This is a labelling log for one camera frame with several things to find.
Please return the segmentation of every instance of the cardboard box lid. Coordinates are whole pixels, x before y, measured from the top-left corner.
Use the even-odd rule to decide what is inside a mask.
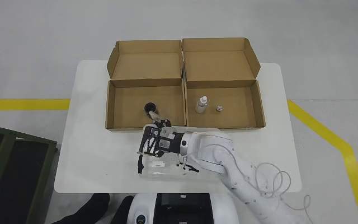
[[[107,63],[112,80],[181,79],[180,40],[117,41]]]
[[[255,80],[260,63],[246,38],[183,39],[187,82]]]

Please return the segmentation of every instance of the gray floor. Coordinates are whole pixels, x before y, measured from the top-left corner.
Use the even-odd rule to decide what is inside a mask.
[[[78,62],[108,59],[117,40],[241,36],[260,62],[281,65],[287,98],[357,156],[357,12],[357,0],[2,0],[0,98],[70,98]],[[66,117],[66,111],[0,111],[0,127],[61,143]],[[301,206],[310,194],[314,223],[358,223],[342,156],[295,117],[291,122],[303,189],[287,200]],[[47,214],[45,223],[89,198],[52,193],[50,184],[46,195],[39,216]],[[123,195],[116,197],[119,203]],[[241,224],[257,223],[240,202],[237,209]]]

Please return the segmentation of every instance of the white cable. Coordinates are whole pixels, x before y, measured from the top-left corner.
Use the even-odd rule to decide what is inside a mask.
[[[223,146],[222,144],[208,144],[208,145],[204,146],[204,148],[205,148],[205,147],[209,147],[209,146],[219,146],[219,147],[224,148],[224,149],[232,156],[232,158],[234,159],[235,166],[236,166],[236,168],[239,170],[239,172],[241,173],[241,175],[245,177],[244,173],[241,172],[239,166],[237,165],[235,156],[231,153],[231,151],[230,151],[228,148],[226,148],[226,146]],[[264,191],[264,190],[261,190],[261,189],[258,187],[258,182],[257,182],[257,170],[258,170],[258,168],[259,168],[260,166],[262,166],[262,165],[271,165],[271,166],[273,166],[274,168],[276,168],[276,169],[278,170],[278,173],[275,175],[274,180],[272,181],[272,191]],[[295,210],[295,211],[305,211],[305,213],[306,213],[306,215],[307,215],[309,221],[311,222],[311,224],[313,224],[313,221],[312,221],[311,217],[309,216],[309,214],[308,214],[308,212],[307,212],[307,208],[308,208],[308,207],[310,206],[310,204],[311,204],[311,196],[310,196],[309,194],[305,195],[305,197],[304,197],[304,199],[303,199],[303,208],[294,208],[294,207],[288,205],[288,204],[284,201],[284,199],[282,198],[283,194],[285,194],[285,193],[289,190],[289,188],[291,187],[291,176],[290,176],[290,174],[289,174],[288,172],[286,172],[286,171],[281,171],[280,168],[278,168],[276,165],[274,165],[274,164],[272,164],[272,163],[270,163],[270,162],[262,162],[262,163],[258,164],[257,167],[255,167],[255,168],[256,168],[256,169],[255,169],[255,177],[254,177],[254,179],[255,179],[255,184],[256,184],[256,186],[254,186],[253,184],[251,184],[251,182],[248,181],[246,178],[244,178],[244,179],[245,179],[245,181],[246,181],[250,186],[252,186],[254,189],[256,189],[256,190],[260,193],[260,195],[261,195],[262,197],[264,197],[264,196],[262,195],[262,193],[264,193],[264,195],[266,195],[266,194],[271,194],[271,196],[268,197],[268,198],[274,197],[275,193],[276,193],[276,192],[282,187],[282,185],[283,185],[283,182],[284,182],[283,174],[286,174],[286,175],[289,177],[289,185],[287,186],[287,188],[286,188],[282,193],[279,194],[280,200],[281,200],[287,207],[289,207],[289,208],[292,209],[292,210]],[[275,190],[275,180],[276,180],[276,178],[277,178],[279,175],[281,176],[281,183],[280,183],[280,186]]]

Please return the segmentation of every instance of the bottle cap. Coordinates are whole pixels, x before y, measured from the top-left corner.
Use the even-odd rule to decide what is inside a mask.
[[[202,98],[200,98],[200,102],[202,104],[206,104],[207,101],[208,101],[208,98],[206,96],[203,96]]]

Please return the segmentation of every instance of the small round object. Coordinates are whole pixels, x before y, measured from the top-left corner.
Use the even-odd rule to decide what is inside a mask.
[[[158,114],[158,109],[155,103],[149,102],[144,106],[144,111],[149,118],[152,118],[149,114],[150,111]]]
[[[217,106],[217,107],[216,107],[216,110],[217,110],[217,112],[223,111],[223,106]]]
[[[136,224],[145,224],[145,216],[140,214],[137,218],[136,218]]]

